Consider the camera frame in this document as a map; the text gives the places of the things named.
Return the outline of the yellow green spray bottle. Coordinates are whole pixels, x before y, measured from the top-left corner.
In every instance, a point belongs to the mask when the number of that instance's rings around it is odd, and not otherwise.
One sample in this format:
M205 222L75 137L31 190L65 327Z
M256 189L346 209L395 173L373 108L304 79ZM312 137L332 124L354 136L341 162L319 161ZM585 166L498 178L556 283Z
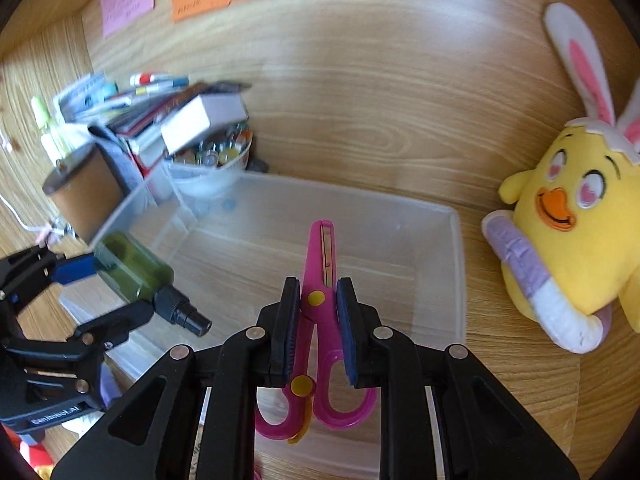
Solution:
M53 166L57 167L63 159L75 151L73 143L67 139L51 114L41 96L30 99L32 114L40 131L40 142Z

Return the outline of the clear plastic storage bin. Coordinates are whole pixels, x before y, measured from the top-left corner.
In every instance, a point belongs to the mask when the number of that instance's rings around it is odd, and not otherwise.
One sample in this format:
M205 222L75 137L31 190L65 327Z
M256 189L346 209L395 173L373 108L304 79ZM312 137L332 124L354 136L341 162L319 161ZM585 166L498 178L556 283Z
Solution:
M152 318L111 352L141 377L176 344L202 350L253 325L259 310L301 276L311 225L334 226L337 272L382 322L417 344L465 338L458 216L451 208L325 183L169 165L114 211L107 231L131 234L175 272L176 287L212 328L197 337Z

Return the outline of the white small box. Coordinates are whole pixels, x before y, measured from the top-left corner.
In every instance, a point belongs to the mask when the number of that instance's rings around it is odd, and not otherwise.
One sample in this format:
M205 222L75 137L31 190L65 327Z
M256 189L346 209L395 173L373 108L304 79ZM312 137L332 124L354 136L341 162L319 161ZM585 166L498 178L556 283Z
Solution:
M239 93L200 94L168 117L160 134L168 155L181 151L204 133L246 122L247 110Z

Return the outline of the stack of books and papers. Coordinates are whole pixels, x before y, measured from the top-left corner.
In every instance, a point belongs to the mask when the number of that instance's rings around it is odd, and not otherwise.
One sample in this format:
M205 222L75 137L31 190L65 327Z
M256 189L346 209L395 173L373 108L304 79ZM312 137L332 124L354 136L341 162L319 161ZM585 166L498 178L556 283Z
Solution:
M116 177L122 192L129 194L160 162L174 158L192 164L203 144L224 142L237 131L250 129L246 122L204 133L181 151L168 155L160 126L196 96L207 93L239 93L242 82L190 81L172 77L122 93L107 83L104 75L89 74L53 100L55 122L73 143L75 151L96 144Z

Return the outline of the brown lidded mug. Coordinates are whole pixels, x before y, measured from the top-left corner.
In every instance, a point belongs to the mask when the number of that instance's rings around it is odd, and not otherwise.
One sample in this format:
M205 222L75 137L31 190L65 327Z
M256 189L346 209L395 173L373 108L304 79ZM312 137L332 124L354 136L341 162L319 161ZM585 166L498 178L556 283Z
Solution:
M85 144L61 159L42 192L87 244L124 199L124 192L96 144Z

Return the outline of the yellow chick plush toy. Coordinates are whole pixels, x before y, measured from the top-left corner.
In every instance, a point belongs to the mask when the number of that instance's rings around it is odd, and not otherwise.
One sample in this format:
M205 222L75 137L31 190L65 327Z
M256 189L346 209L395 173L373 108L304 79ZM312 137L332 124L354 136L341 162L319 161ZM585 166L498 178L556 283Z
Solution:
M544 9L544 28L585 107L537 166L504 180L506 204L482 221L521 315L560 348L597 349L619 302L639 327L639 95L614 110L596 40L565 3Z

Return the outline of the white bowl of beads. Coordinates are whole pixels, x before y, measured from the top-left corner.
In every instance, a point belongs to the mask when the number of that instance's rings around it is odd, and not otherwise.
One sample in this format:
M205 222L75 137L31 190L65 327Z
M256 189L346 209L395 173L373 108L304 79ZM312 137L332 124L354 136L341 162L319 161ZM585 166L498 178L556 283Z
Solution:
M211 198L239 177L250 159L254 134L250 129L237 131L219 143L203 144L194 153L192 164L168 162L167 172L177 190L190 198Z

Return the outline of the red white marker pen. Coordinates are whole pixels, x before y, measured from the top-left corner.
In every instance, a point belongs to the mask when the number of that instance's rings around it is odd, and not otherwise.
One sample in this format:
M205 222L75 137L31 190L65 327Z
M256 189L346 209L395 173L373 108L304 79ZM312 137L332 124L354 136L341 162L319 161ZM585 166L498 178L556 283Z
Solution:
M142 87L154 82L171 80L171 78L171 74L165 73L136 73L129 77L129 84L131 87Z

